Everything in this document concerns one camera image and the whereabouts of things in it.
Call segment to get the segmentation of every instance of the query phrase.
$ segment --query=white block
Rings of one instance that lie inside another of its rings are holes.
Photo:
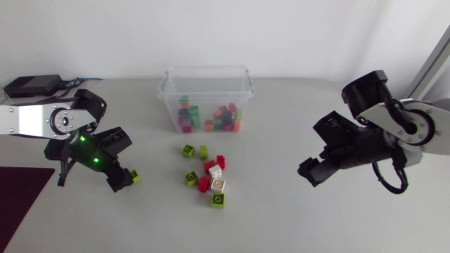
[[[212,178],[219,178],[222,177],[222,168],[220,167],[220,165],[214,165],[213,167],[211,167],[209,169],[210,171],[210,175]]]
[[[215,193],[224,193],[225,180],[221,178],[212,179],[211,191]]]

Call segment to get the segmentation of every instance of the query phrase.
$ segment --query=dark red mat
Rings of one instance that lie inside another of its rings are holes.
[[[0,252],[47,184],[55,169],[0,167]]]

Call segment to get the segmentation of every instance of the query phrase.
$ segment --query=lime green block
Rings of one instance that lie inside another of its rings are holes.
[[[200,146],[200,159],[208,158],[208,147],[206,145]]]
[[[130,173],[133,176],[133,184],[141,181],[141,177],[138,175],[135,169],[133,169]]]
[[[214,130],[222,130],[222,121],[220,119],[214,120]]]
[[[236,111],[236,121],[241,121],[242,120],[242,109],[238,109]]]
[[[181,104],[188,103],[188,96],[181,96],[179,101]]]
[[[224,208],[225,207],[225,194],[223,194],[223,193],[212,194],[211,205],[214,208]]]
[[[198,176],[195,171],[186,174],[186,182],[188,186],[194,186],[198,183]]]
[[[191,145],[186,144],[184,148],[181,150],[181,154],[185,157],[191,158],[194,155],[195,148]]]

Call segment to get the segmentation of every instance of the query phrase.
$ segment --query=red block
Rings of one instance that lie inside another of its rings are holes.
[[[208,188],[210,187],[211,179],[208,176],[202,176],[200,181],[198,182],[198,190],[202,193],[206,193]]]
[[[225,157],[223,155],[217,155],[217,164],[222,168],[222,170],[225,169]]]
[[[209,171],[208,169],[210,169],[211,167],[214,167],[216,164],[217,164],[217,163],[216,163],[215,161],[213,161],[213,160],[204,163],[204,164],[203,164],[203,168],[205,168],[205,173],[206,173],[207,175],[209,175],[209,174],[210,174],[210,171]]]
[[[230,112],[235,112],[238,110],[238,108],[236,107],[236,105],[234,103],[230,103],[228,108],[229,108]]]

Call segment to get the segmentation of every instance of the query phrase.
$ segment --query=orange block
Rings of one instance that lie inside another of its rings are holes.
[[[239,130],[240,130],[240,122],[234,122],[233,131],[239,131]]]

